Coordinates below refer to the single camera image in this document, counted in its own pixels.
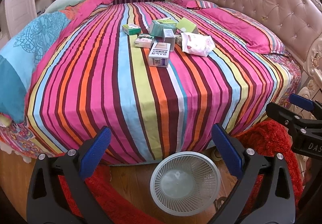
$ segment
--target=colorful striped blanket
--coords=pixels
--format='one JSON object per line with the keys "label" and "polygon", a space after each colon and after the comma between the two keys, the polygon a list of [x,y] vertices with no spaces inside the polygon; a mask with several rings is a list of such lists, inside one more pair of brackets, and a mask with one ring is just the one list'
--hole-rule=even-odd
{"label": "colorful striped blanket", "polygon": [[[134,23],[148,33],[151,21],[164,17],[190,19],[217,49],[203,58],[176,45],[168,68],[149,67],[149,49],[135,47],[137,36],[126,35],[122,25]],[[211,147],[214,123],[242,132],[264,118],[267,103],[287,105],[300,81],[290,57],[251,52],[196,11],[162,2],[100,6],[42,62],[33,74],[26,122],[11,126],[29,128],[20,151],[37,156],[77,149],[107,125],[113,136],[103,158],[110,164],[155,162]]]}

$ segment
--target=metal screw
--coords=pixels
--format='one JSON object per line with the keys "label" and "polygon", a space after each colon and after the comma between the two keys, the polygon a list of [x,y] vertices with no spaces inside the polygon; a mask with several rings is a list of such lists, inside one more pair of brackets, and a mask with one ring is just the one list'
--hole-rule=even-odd
{"label": "metal screw", "polygon": [[246,152],[247,152],[247,154],[249,154],[249,155],[254,155],[254,154],[255,154],[255,151],[254,151],[253,149],[251,149],[251,148],[248,148],[248,149],[246,150]]}
{"label": "metal screw", "polygon": [[283,154],[282,154],[282,153],[277,153],[277,154],[276,154],[276,156],[277,156],[277,158],[278,158],[278,159],[280,159],[280,160],[284,159],[284,156],[283,156]]}
{"label": "metal screw", "polygon": [[67,152],[68,156],[74,156],[76,154],[76,150],[71,149]]}
{"label": "metal screw", "polygon": [[41,153],[41,154],[38,156],[38,159],[43,160],[45,157],[46,157],[46,155],[45,155],[44,153]]}

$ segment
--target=medicine box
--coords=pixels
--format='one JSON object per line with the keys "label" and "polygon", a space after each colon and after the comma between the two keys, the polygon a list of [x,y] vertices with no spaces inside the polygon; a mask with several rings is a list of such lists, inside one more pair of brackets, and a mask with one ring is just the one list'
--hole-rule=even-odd
{"label": "medicine box", "polygon": [[175,36],[173,30],[163,29],[163,42],[171,44],[170,51],[174,51]]}
{"label": "medicine box", "polygon": [[177,23],[173,24],[164,24],[163,22],[160,22],[159,20],[152,20],[152,23],[149,26],[149,33],[156,37],[162,37],[163,36],[163,29],[171,29],[175,33],[177,30]]}
{"label": "medicine box", "polygon": [[182,32],[191,32],[191,33],[199,34],[197,25],[185,17],[182,18],[180,22],[178,22],[177,28]]}
{"label": "medicine box", "polygon": [[174,21],[174,20],[172,20],[170,18],[169,19],[160,19],[160,20],[157,20],[157,21],[159,21],[162,24],[174,24],[175,26],[178,24],[177,21]]}
{"label": "medicine box", "polygon": [[141,47],[141,48],[149,48],[151,49],[151,46],[154,43],[154,36],[150,34],[139,34],[137,39],[134,41],[134,45],[136,47]]}
{"label": "medicine box", "polygon": [[180,47],[182,47],[182,36],[181,34],[175,34],[175,43],[177,45],[179,45]]}
{"label": "medicine box", "polygon": [[149,66],[168,67],[170,44],[154,42],[149,54]]}
{"label": "medicine box", "polygon": [[141,28],[135,24],[124,24],[122,29],[128,35],[139,34],[141,32]]}

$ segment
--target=tissue packet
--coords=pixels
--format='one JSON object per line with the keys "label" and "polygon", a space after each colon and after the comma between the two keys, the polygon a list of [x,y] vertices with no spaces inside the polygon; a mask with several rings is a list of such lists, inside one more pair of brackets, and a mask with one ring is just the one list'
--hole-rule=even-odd
{"label": "tissue packet", "polygon": [[208,54],[216,48],[211,36],[204,36],[190,32],[182,32],[182,51],[189,54],[195,54],[207,57]]}

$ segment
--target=wooden floor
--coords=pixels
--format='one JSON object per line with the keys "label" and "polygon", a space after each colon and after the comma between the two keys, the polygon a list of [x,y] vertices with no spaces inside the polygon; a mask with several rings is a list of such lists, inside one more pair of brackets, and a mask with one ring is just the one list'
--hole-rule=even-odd
{"label": "wooden floor", "polygon": [[[0,186],[23,218],[26,218],[27,193],[34,163],[35,160],[27,164],[21,156],[14,153],[8,155],[0,150]],[[228,173],[223,161],[216,164],[223,179],[218,197],[226,197],[235,185],[236,179]],[[135,207],[166,224],[206,224],[215,214],[215,206],[195,216],[176,217],[163,212],[154,204],[149,182],[156,166],[148,164],[111,167],[111,183]]]}

